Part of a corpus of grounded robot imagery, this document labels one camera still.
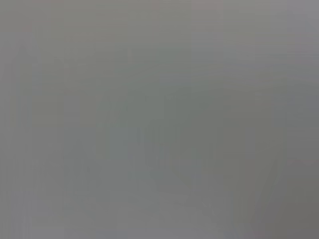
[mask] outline blurry background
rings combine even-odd
[[[315,238],[317,8],[2,1],[1,238]]]

